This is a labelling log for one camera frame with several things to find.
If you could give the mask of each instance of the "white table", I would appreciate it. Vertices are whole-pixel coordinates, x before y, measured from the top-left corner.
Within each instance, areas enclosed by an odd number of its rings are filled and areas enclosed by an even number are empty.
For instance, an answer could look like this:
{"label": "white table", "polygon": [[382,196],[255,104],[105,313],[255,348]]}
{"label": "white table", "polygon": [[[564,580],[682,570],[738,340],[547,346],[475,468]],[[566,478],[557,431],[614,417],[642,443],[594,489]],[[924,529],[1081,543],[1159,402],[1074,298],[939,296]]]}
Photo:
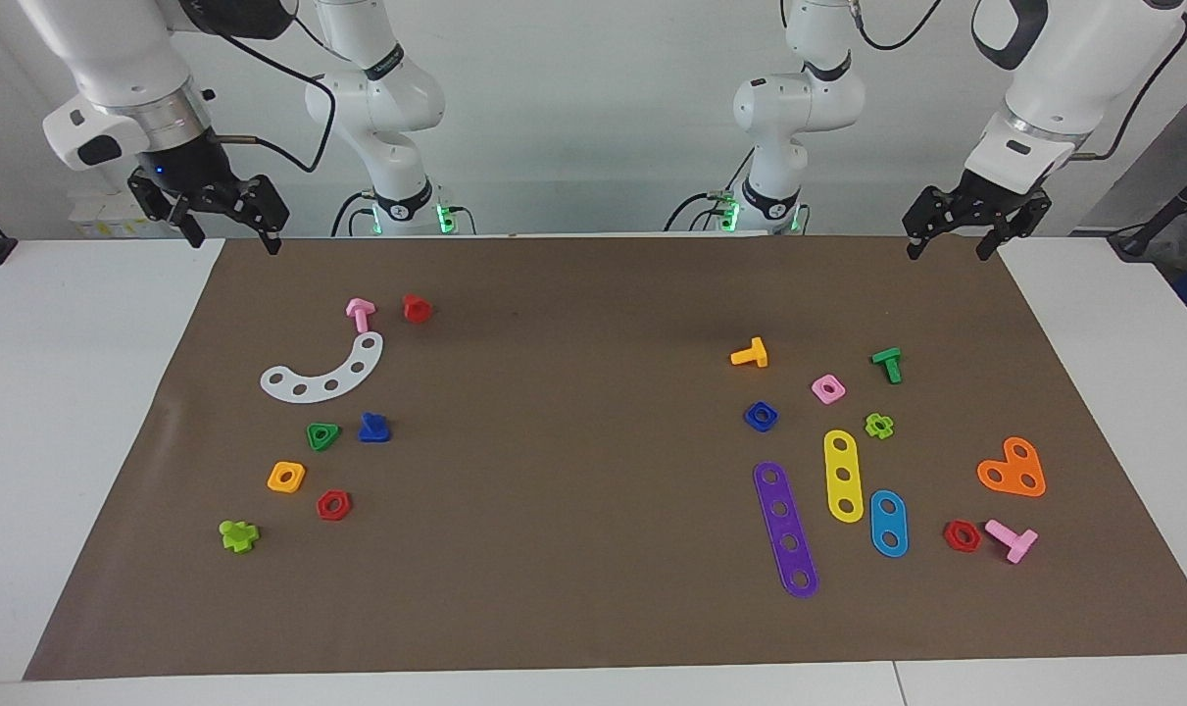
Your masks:
{"label": "white table", "polygon": [[[14,683],[220,247],[24,242],[0,268],[0,704],[1187,705],[1187,656]],[[1183,305],[1103,241],[1004,259],[1187,575]]]}

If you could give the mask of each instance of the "curved plastic strip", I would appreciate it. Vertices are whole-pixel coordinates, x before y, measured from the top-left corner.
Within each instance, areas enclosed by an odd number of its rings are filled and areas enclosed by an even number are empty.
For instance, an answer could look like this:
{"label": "curved plastic strip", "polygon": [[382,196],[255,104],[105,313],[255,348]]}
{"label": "curved plastic strip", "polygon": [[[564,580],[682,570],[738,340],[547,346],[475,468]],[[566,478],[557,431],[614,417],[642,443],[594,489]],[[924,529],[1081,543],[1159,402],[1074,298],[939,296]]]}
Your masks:
{"label": "curved plastic strip", "polygon": [[824,435],[824,477],[832,516],[842,522],[862,520],[863,482],[858,479],[858,446],[849,432],[836,428]]}
{"label": "curved plastic strip", "polygon": [[1046,473],[1042,472],[1042,462],[1033,444],[1023,438],[1010,437],[1002,443],[1002,452],[1007,460],[982,460],[977,466],[982,485],[989,490],[1028,497],[1046,494]]}
{"label": "curved plastic strip", "polygon": [[[884,504],[893,505],[893,510],[886,510]],[[887,535],[893,536],[893,542],[886,540]],[[871,545],[890,559],[907,553],[910,546],[907,536],[907,504],[897,492],[878,490],[871,494]]]}
{"label": "curved plastic strip", "polygon": [[758,491],[762,519],[768,523],[780,585],[794,598],[812,597],[820,589],[820,577],[815,573],[807,534],[802,532],[802,519],[798,515],[798,505],[794,505],[794,494],[789,491],[785,469],[764,460],[754,469],[754,486]]}
{"label": "curved plastic strip", "polygon": [[261,374],[261,389],[280,402],[312,405],[336,399],[370,375],[383,354],[383,336],[369,330],[354,339],[350,357],[322,376],[299,376],[287,365],[275,365]]}

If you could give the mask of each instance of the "purple strip with holes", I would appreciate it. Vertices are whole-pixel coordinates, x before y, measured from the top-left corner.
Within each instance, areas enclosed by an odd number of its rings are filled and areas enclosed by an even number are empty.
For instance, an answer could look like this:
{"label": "purple strip with holes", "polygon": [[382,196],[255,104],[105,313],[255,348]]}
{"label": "purple strip with holes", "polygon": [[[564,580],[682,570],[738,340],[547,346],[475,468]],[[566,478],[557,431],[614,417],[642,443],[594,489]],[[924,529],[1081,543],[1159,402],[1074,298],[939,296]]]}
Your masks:
{"label": "purple strip with holes", "polygon": [[764,460],[754,469],[754,485],[762,519],[768,523],[781,585],[795,598],[812,597],[820,589],[820,578],[812,562],[812,551],[807,548],[807,534],[802,533],[794,494],[789,491],[789,477],[779,464]]}

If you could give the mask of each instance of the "yellow strip with holes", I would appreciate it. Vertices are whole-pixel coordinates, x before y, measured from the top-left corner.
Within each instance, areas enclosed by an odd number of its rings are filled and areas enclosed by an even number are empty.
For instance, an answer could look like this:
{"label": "yellow strip with holes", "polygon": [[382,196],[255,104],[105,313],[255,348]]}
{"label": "yellow strip with holes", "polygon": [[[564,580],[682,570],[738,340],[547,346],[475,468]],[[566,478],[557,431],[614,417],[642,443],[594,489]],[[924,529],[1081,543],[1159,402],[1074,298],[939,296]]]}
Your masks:
{"label": "yellow strip with holes", "polygon": [[824,477],[830,496],[830,513],[842,522],[863,519],[863,483],[858,479],[858,446],[839,428],[824,435]]}

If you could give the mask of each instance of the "blue strip with holes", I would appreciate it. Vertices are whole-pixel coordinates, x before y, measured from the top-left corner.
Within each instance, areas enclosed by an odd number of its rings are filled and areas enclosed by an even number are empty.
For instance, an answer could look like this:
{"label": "blue strip with holes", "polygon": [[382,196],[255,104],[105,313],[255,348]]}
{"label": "blue strip with holes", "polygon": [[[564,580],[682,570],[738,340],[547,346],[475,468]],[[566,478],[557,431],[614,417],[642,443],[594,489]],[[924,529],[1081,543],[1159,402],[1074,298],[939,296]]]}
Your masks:
{"label": "blue strip with holes", "polygon": [[871,494],[871,545],[890,559],[907,553],[907,504],[897,492],[878,490]]}
{"label": "blue strip with holes", "polygon": [[807,548],[807,534],[802,533],[802,520],[798,516],[785,469],[764,460],[754,469],[754,485],[762,519],[768,523],[780,584],[795,598],[812,597],[820,589],[820,578],[812,562],[812,551]]}

